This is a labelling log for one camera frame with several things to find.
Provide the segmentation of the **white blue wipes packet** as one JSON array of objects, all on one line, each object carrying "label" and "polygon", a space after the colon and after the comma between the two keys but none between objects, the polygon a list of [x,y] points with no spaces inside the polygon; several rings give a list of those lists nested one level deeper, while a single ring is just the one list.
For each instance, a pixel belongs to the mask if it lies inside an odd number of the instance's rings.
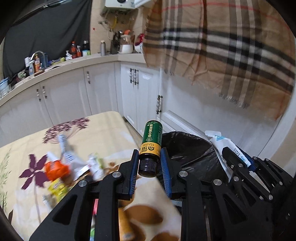
[{"label": "white blue wipes packet", "polygon": [[251,157],[238,148],[229,138],[222,136],[221,132],[205,131],[205,135],[213,145],[214,149],[218,152],[218,159],[228,177],[228,181],[230,181],[234,169],[234,164],[231,164],[228,160],[228,154],[234,156],[235,159],[238,159],[238,162],[247,169],[252,170],[254,165]]}]

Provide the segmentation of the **yellow snack bag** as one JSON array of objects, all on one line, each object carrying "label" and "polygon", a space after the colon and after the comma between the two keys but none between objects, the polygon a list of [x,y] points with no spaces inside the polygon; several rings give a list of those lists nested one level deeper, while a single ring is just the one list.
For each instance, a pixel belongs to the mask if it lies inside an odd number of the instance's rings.
[{"label": "yellow snack bag", "polygon": [[55,197],[57,202],[60,202],[68,193],[68,188],[61,178],[52,181],[48,190]]}]

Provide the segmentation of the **green yellow bottle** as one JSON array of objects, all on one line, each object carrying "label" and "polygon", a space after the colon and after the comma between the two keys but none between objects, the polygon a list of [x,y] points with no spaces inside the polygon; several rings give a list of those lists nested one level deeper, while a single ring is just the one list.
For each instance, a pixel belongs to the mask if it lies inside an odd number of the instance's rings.
[{"label": "green yellow bottle", "polygon": [[161,156],[163,126],[157,120],[145,124],[142,144],[139,150],[138,174],[143,177],[156,177]]}]

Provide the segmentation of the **white blue twisted wrapper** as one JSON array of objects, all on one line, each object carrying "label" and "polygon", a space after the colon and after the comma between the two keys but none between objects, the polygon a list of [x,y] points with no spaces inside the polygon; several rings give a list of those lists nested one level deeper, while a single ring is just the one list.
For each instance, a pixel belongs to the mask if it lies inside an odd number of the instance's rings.
[{"label": "white blue twisted wrapper", "polygon": [[73,152],[71,147],[68,145],[67,138],[64,134],[60,134],[58,136],[58,141],[65,163],[70,168],[73,180],[76,181],[89,170],[89,167],[85,161],[83,161]]}]

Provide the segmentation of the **orange snack bag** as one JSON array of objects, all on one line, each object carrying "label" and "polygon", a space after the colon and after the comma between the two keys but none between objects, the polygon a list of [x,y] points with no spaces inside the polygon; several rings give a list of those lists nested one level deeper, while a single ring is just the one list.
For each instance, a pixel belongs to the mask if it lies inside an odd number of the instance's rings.
[{"label": "orange snack bag", "polygon": [[45,173],[50,181],[64,178],[70,175],[69,166],[63,164],[61,160],[50,161],[45,164]]}]

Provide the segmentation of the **white green wrapper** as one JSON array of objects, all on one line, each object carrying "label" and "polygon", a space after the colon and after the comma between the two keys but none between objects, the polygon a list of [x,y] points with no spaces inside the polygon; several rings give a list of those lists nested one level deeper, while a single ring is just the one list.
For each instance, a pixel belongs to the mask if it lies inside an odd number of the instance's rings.
[{"label": "white green wrapper", "polygon": [[87,165],[94,181],[99,181],[105,177],[103,160],[96,154],[90,154],[88,156]]}]

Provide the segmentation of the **orange brown bottle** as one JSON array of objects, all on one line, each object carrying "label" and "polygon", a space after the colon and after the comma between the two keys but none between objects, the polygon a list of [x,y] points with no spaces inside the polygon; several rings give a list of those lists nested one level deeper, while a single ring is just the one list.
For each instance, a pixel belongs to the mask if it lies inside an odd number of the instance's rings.
[{"label": "orange brown bottle", "polygon": [[119,238],[121,241],[130,241],[135,238],[133,229],[130,226],[130,221],[126,216],[122,207],[118,209],[118,222],[119,222]]}]

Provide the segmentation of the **black trash bin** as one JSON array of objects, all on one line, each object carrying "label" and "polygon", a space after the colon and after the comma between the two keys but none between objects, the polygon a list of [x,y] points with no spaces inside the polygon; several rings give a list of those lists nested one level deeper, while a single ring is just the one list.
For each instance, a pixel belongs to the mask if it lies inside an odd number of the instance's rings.
[{"label": "black trash bin", "polygon": [[199,180],[228,182],[214,147],[205,139],[184,132],[163,133],[162,147],[166,148],[170,160],[179,162],[183,170]]}]

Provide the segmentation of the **white kitchen cabinets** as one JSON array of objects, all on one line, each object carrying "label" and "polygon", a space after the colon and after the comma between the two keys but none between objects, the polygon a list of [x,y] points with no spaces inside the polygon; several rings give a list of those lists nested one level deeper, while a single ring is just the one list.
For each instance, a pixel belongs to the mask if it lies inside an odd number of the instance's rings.
[{"label": "white kitchen cabinets", "polygon": [[151,119],[165,132],[219,131],[248,154],[272,157],[295,120],[295,99],[271,120],[202,85],[132,62],[67,64],[28,77],[1,97],[1,145],[59,123],[117,111],[138,132]]}]

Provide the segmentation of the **plaid beige scarf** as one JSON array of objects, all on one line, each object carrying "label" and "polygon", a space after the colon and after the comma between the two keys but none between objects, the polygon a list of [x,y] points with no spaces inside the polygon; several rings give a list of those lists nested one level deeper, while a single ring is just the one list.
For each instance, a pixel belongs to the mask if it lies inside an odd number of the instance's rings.
[{"label": "plaid beige scarf", "polygon": [[154,1],[144,58],[277,120],[295,87],[295,37],[266,1]]}]

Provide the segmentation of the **red white appliance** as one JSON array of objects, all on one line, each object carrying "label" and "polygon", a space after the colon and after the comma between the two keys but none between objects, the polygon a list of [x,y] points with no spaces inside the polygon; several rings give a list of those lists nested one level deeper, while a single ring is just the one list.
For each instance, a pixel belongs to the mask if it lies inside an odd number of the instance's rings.
[{"label": "red white appliance", "polygon": [[143,41],[144,41],[144,33],[141,33],[137,36],[134,42],[134,50],[137,53],[143,53]]}]

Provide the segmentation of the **white blender jug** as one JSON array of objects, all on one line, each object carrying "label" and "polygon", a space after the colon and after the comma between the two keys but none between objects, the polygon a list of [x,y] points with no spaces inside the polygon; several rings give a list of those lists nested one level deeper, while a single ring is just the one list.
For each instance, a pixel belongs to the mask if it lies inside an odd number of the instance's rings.
[{"label": "white blender jug", "polygon": [[120,44],[119,44],[119,54],[130,54],[133,52],[133,40],[134,35],[133,31],[131,30],[125,30],[120,35]]}]

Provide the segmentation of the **black knife block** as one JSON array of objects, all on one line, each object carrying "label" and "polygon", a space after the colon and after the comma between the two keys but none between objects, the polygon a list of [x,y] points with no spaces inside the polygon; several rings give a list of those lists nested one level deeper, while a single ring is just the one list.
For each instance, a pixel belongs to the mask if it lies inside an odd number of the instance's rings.
[{"label": "black knife block", "polygon": [[120,31],[117,31],[113,34],[113,38],[112,38],[111,44],[110,44],[110,54],[111,55],[118,54],[118,51],[120,48],[120,37],[121,37]]}]

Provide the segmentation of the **blue spray bottle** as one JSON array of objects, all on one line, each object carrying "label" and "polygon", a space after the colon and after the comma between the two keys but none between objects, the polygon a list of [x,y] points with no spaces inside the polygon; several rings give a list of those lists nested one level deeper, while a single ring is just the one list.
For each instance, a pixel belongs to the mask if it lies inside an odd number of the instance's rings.
[{"label": "blue spray bottle", "polygon": [[28,68],[28,72],[29,72],[29,75],[34,75],[35,73],[35,67],[34,67],[34,64],[35,64],[35,61],[32,60],[29,62],[29,68]]}]

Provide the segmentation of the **steel thermos bottle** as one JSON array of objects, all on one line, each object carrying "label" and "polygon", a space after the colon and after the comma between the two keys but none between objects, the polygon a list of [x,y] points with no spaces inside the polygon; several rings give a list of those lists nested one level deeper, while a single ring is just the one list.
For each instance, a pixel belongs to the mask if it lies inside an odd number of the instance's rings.
[{"label": "steel thermos bottle", "polygon": [[100,43],[100,54],[101,54],[101,56],[106,55],[106,43],[104,40],[102,40]]}]

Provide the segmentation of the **orange dish soap bottle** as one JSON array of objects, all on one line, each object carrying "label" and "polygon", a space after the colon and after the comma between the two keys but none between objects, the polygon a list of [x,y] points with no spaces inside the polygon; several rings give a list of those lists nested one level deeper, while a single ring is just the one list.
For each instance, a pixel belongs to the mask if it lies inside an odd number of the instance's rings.
[{"label": "orange dish soap bottle", "polygon": [[40,58],[38,57],[37,54],[35,55],[34,67],[35,67],[35,73],[40,71],[41,62],[40,62]]}]

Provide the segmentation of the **chrome faucet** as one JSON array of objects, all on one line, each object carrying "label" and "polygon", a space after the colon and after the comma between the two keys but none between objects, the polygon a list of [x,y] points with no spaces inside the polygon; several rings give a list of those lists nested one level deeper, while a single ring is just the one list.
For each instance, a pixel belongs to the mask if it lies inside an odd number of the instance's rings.
[{"label": "chrome faucet", "polygon": [[46,69],[48,67],[48,55],[44,53],[43,51],[36,51],[32,54],[30,57],[30,60],[35,60],[36,56],[39,58],[40,65],[42,69]]}]

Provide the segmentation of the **black lidded jar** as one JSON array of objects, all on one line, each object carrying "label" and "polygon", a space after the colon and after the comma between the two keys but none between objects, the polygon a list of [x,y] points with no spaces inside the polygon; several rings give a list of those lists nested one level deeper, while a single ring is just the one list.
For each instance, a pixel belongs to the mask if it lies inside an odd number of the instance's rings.
[{"label": "black lidded jar", "polygon": [[85,40],[82,46],[82,56],[85,57],[88,55],[90,55],[90,45],[89,45],[89,42]]}]

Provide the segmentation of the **dark sauce bottle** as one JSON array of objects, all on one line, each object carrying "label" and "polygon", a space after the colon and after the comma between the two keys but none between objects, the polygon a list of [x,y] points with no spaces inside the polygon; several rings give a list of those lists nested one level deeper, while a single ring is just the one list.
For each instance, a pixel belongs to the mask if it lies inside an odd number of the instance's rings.
[{"label": "dark sauce bottle", "polygon": [[77,48],[74,41],[71,43],[70,54],[73,59],[77,57]]}]

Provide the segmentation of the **white water heater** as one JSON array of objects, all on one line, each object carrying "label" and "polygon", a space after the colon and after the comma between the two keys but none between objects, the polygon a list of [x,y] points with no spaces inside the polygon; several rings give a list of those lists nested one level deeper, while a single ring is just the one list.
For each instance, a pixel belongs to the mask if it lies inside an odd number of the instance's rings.
[{"label": "white water heater", "polygon": [[131,0],[103,0],[103,10],[128,11],[135,9],[134,1]]}]

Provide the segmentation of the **black curtain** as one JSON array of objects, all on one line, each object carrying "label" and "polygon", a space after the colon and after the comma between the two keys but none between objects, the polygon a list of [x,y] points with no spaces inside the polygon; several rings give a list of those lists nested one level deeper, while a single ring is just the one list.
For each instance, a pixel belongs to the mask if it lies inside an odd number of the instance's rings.
[{"label": "black curtain", "polygon": [[92,1],[65,1],[49,6],[13,25],[4,38],[3,73],[13,77],[36,51],[49,60],[64,57],[72,42],[90,39]]}]

